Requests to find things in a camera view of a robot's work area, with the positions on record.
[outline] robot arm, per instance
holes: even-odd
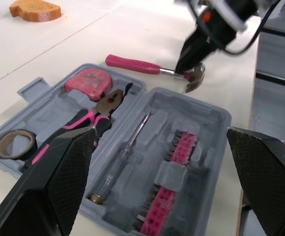
[[[197,18],[196,10],[193,9],[191,0],[189,5]],[[245,22],[259,9],[269,9],[265,18],[269,17],[272,10],[280,0],[206,0],[208,7],[197,18],[197,29],[185,41],[180,57],[175,68],[176,73],[183,73],[209,54],[221,49],[231,55],[244,53],[257,38],[253,37],[251,43],[241,52],[233,53],[226,50],[226,46],[236,38],[239,31],[247,27]]]

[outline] hammer head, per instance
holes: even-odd
[[[205,77],[205,70],[205,65],[203,63],[199,63],[195,66],[194,71],[189,72],[189,84],[186,87],[186,93],[197,89],[202,84]]]

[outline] pink tape measure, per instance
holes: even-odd
[[[86,94],[91,101],[97,102],[112,89],[111,76],[96,68],[86,69],[64,84],[66,92],[76,89]]]

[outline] black cable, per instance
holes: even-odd
[[[258,26],[258,29],[256,30],[254,36],[252,37],[251,41],[249,42],[249,44],[244,48],[242,49],[241,51],[239,52],[232,52],[232,51],[228,51],[226,49],[226,46],[223,45],[222,42],[220,42],[217,38],[215,38],[215,36],[211,33],[211,31],[208,29],[208,27],[202,22],[202,20],[199,18],[198,14],[196,13],[196,11],[194,10],[194,7],[191,3],[191,0],[188,0],[188,5],[191,9],[191,12],[192,14],[194,15],[195,19],[196,19],[196,23],[197,25],[200,27],[200,29],[202,31],[204,31],[204,33],[217,45],[217,47],[224,51],[225,53],[227,54],[230,54],[230,55],[240,55],[244,52],[246,52],[251,46],[252,44],[255,42],[255,40],[257,39],[259,33],[261,32],[261,29],[263,28],[263,26],[265,25],[266,21],[268,20],[270,14],[273,12],[273,10],[275,9],[275,7],[278,5],[278,3],[280,2],[280,0],[276,1],[270,8],[269,10],[267,11],[266,15],[264,16],[264,18],[262,19],[262,21],[260,22],[259,26]]]

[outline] black tape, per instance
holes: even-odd
[[[7,147],[13,142],[16,136],[24,136],[30,140],[30,144],[26,150],[17,154],[17,155],[8,155],[5,153]],[[25,129],[16,129],[7,132],[0,139],[0,159],[13,159],[13,160],[23,160],[26,161],[37,150],[37,143],[35,139],[35,134],[25,130]]]

